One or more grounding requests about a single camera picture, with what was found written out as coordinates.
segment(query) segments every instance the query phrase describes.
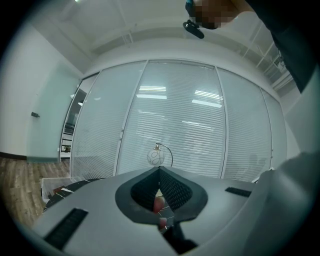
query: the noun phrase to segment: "white ceiling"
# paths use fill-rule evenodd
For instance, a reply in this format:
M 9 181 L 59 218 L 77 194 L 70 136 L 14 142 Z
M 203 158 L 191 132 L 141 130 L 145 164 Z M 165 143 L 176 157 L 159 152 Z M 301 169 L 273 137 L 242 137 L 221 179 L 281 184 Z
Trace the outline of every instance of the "white ceiling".
M 85 72 L 98 55 L 118 46 L 150 38 L 198 40 L 182 28 L 188 19 L 185 3 L 186 0 L 55 0 L 40 8 L 31 23 Z M 281 76 L 272 65 L 278 50 L 271 46 L 272 36 L 254 12 L 240 14 L 223 28 L 203 31 L 205 41 L 245 54 L 263 72 L 270 67 L 265 74 L 272 76 L 272 82 Z

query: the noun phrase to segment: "black marble table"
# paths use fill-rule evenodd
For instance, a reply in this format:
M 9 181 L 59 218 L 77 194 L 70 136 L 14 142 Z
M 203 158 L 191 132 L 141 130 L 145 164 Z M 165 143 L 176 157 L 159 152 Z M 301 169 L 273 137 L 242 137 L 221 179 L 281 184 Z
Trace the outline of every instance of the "black marble table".
M 82 186 L 102 179 L 104 178 L 85 179 L 61 188 L 50 198 L 49 202 L 45 205 L 43 209 L 43 213 L 54 204 L 65 199 L 67 196 L 80 189 Z M 173 226 L 174 224 L 174 213 L 170 209 L 166 200 L 164 201 L 164 207 L 157 214 L 160 218 L 166 218 L 166 226 L 160 230 L 161 233 L 164 233 L 169 227 Z

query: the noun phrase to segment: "hanging glass ball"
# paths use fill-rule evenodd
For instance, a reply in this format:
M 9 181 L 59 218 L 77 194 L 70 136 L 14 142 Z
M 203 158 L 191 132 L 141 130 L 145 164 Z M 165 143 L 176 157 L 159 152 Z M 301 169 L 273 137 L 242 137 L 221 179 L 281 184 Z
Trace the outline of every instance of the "hanging glass ball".
M 165 161 L 165 154 L 162 150 L 154 148 L 148 152 L 147 160 L 152 166 L 160 166 Z

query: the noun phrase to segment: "clear plastic bin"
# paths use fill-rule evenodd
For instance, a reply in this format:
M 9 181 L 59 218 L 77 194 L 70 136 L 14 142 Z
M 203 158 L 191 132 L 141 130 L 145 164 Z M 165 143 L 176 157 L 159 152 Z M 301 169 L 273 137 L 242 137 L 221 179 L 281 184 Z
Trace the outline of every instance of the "clear plastic bin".
M 50 198 L 54 196 L 54 190 L 62 186 L 68 186 L 75 182 L 85 180 L 84 177 L 67 177 L 67 178 L 42 178 L 41 179 L 41 192 L 42 200 L 48 203 Z

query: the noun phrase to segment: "baseboard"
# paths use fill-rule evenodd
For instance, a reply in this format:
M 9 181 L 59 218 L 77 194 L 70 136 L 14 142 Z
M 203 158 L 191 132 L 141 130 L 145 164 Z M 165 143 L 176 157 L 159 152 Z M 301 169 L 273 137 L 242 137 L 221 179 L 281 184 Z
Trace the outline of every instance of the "baseboard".
M 9 159 L 17 159 L 17 160 L 27 160 L 26 155 L 20 155 L 20 154 L 9 154 L 0 152 L 0 158 L 9 158 Z

